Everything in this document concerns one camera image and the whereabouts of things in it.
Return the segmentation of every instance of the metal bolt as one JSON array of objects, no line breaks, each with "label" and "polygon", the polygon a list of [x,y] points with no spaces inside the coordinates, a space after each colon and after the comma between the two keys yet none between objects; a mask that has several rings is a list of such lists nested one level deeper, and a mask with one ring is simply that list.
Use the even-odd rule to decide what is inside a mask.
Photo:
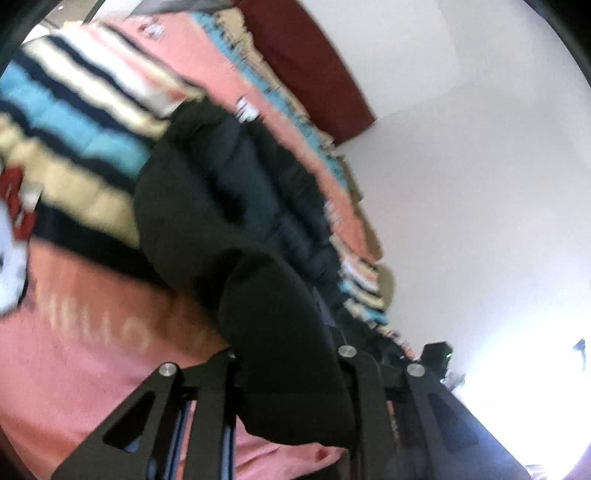
[{"label": "metal bolt", "polygon": [[343,358],[353,358],[357,355],[357,349],[352,345],[340,346],[338,352]]},{"label": "metal bolt", "polygon": [[158,373],[163,377],[172,377],[177,372],[177,366],[171,362],[160,365]]},{"label": "metal bolt", "polygon": [[421,364],[410,364],[407,366],[407,372],[411,377],[420,378],[425,374],[425,367]]}]

